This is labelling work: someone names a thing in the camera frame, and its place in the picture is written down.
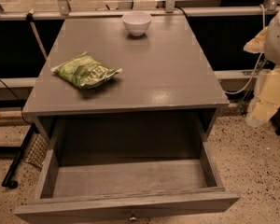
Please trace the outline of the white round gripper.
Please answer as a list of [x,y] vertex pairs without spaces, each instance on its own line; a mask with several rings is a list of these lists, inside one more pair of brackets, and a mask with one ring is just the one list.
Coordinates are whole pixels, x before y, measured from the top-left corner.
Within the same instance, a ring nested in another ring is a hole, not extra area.
[[[267,60],[280,64],[280,10],[270,21],[265,36],[264,54]],[[267,123],[280,108],[280,65],[261,71],[249,103],[245,122],[250,127]]]

